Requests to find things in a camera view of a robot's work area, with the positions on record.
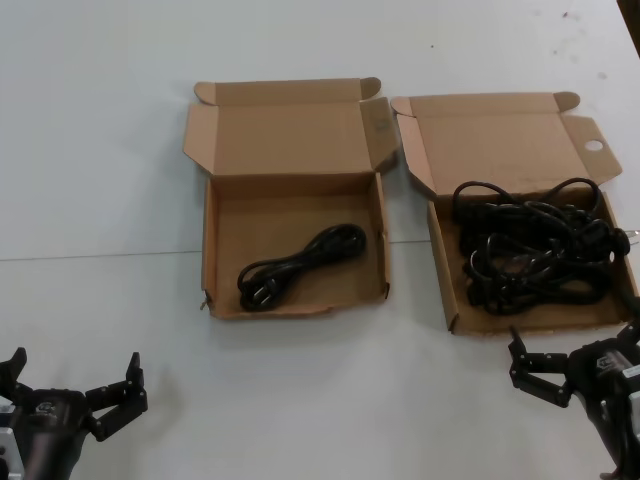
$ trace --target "coiled black cable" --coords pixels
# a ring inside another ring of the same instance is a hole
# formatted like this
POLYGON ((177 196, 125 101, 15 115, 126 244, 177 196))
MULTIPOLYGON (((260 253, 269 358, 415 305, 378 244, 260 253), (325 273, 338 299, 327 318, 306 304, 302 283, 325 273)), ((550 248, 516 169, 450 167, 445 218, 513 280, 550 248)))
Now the coiled black cable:
POLYGON ((329 227, 315 236, 300 253, 289 257, 263 260, 245 267, 238 276, 240 303, 245 310, 266 311, 275 308, 298 277, 313 268, 341 262, 362 255, 367 236, 357 225, 329 227), (262 267, 249 280, 244 277, 262 267))
POLYGON ((526 201, 490 183, 466 182, 452 202, 467 259, 463 269, 471 280, 469 302, 494 315, 544 303, 597 303, 612 286, 611 253, 618 258, 630 250, 623 230, 596 218, 602 193, 589 179, 569 179, 526 201), (579 183, 591 188, 589 208, 553 204, 562 189, 579 183), (498 199, 463 202, 461 192, 469 187, 493 190, 498 199))

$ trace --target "white tabletop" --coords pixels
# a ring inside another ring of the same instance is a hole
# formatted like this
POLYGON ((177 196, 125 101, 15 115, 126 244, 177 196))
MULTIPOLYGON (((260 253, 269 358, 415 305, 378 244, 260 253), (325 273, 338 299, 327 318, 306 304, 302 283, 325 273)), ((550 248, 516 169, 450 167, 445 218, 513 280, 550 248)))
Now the white tabletop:
MULTIPOLYGON (((522 480, 610 471, 577 398, 515 390, 507 338, 444 328, 429 243, 395 244, 378 307, 223 323, 198 310, 197 253, 3 262, 0 352, 21 381, 86 390, 142 357, 149 411, 89 438, 73 479, 522 480)), ((614 330, 526 338, 569 352, 614 330)))
MULTIPOLYGON (((602 0, 79 0, 0 3, 0 357, 89 389, 140 351, 150 410, 73 478, 597 478, 579 402, 516 391, 506 338, 446 332, 424 198, 385 176, 393 287, 317 321, 197 310, 203 178, 181 152, 199 80, 378 76, 383 94, 572 90, 625 172, 640 229, 640 60, 602 0)), ((637 252, 632 259, 640 271, 637 252)), ((527 340, 569 352, 615 332, 527 340)))
MULTIPOLYGON (((579 93, 625 168, 616 213, 640 228, 640 61, 613 1, 5 0, 0 259, 199 250, 193 84, 362 76, 389 97, 579 93)), ((407 182, 385 180, 391 237, 425 240, 407 182)))

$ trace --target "cardboard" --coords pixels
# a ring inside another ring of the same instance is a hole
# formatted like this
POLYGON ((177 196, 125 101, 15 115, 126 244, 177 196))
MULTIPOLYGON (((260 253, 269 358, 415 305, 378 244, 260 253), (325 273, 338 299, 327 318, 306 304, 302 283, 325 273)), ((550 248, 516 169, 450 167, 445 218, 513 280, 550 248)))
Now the cardboard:
POLYGON ((220 318, 312 315, 386 298, 389 245, 380 171, 399 141, 376 78, 198 83, 184 152, 211 176, 202 288, 220 318), (240 306, 237 276, 302 250, 321 230, 355 223, 357 260, 301 276, 270 312, 240 306))
MULTIPOLYGON (((451 218, 451 196, 461 183, 489 182, 527 197, 568 178, 586 177, 601 184, 622 172, 593 119, 565 113, 579 103, 578 95, 571 92, 392 100, 409 170, 430 200, 433 254, 447 326, 453 333, 495 334, 506 332, 510 325, 544 332, 629 320, 629 313, 614 294, 597 305, 542 305, 508 317, 490 315, 467 300, 459 227, 451 218), (589 142, 593 141, 599 142, 599 149, 591 147, 589 142)), ((580 205, 588 201, 589 193, 588 187, 577 186, 562 195, 580 205)), ((467 189, 463 195, 470 200, 495 196, 482 188, 467 189)), ((617 225, 606 195, 599 217, 617 225)), ((637 295, 628 259, 616 262, 615 269, 619 286, 637 295)))

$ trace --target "box lid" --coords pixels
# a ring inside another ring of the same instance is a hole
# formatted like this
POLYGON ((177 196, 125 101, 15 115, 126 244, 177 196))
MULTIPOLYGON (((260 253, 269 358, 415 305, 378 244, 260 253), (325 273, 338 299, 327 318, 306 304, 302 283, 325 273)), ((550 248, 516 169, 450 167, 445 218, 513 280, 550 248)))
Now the box lid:
POLYGON ((619 175, 595 121, 563 114, 579 103, 560 92, 396 97, 391 105, 409 170, 437 197, 470 180, 528 193, 619 175))
POLYGON ((184 152, 214 175, 380 169, 398 148, 380 80, 198 83, 184 152))

